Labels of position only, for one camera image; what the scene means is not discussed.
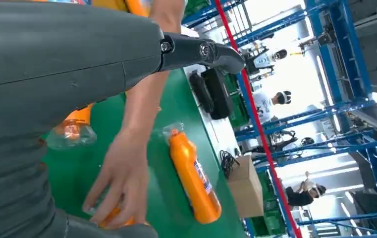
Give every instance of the fingers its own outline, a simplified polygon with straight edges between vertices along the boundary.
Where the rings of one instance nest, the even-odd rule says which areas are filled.
[[[128,181],[124,186],[123,192],[125,196],[120,207],[120,213],[107,224],[108,229],[113,229],[124,225],[134,216],[135,211],[139,206],[140,198],[138,196],[140,193],[140,186],[135,185],[134,182]]]
[[[107,187],[110,180],[109,178],[110,178],[109,175],[104,170],[101,170],[94,185],[92,186],[91,190],[86,196],[85,201],[83,202],[82,209],[84,212],[88,212],[94,206],[100,194]]]
[[[121,183],[116,182],[111,184],[108,194],[98,207],[95,215],[91,218],[91,222],[95,224],[102,223],[110,214],[110,212],[118,206],[122,194],[121,187]]]
[[[140,193],[139,204],[134,213],[134,223],[143,224],[146,221],[146,211],[147,211],[147,189],[142,189]]]

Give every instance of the green bin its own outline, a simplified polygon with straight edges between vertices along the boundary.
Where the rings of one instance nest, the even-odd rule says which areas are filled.
[[[229,95],[239,92],[238,81],[236,80],[235,74],[229,73],[225,75],[225,86]]]
[[[233,111],[229,115],[229,121],[233,128],[246,125],[250,120],[245,107],[244,99],[240,93],[236,93],[230,96],[233,102]]]
[[[283,216],[279,210],[265,212],[264,220],[270,235],[286,233],[286,226],[284,224]]]
[[[211,0],[189,0],[185,7],[184,17],[192,15],[211,4]]]
[[[251,222],[254,228],[254,236],[259,237],[270,235],[264,217],[253,217],[251,218]]]

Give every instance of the black case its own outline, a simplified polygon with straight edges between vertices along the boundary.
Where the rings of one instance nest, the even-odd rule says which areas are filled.
[[[224,83],[223,73],[212,68],[204,71],[202,77],[214,103],[214,108],[210,113],[212,119],[228,117],[232,112],[233,104]]]

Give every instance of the black cable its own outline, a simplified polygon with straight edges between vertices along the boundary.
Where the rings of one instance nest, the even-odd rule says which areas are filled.
[[[220,160],[221,160],[221,167],[225,178],[228,179],[230,173],[233,171],[233,165],[236,163],[238,166],[240,165],[239,162],[233,157],[229,152],[221,150],[219,152]]]

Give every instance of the black device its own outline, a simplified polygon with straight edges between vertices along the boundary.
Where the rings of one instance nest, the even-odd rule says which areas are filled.
[[[232,112],[233,104],[225,86],[223,73],[220,70],[211,68],[201,75],[214,104],[210,116],[215,120],[228,117]]]
[[[190,84],[193,87],[193,91],[196,94],[197,99],[199,100],[201,106],[203,107],[206,113],[212,113],[215,104],[212,97],[210,96],[209,91],[207,90],[206,82],[202,78],[197,70],[193,71],[190,75]]]

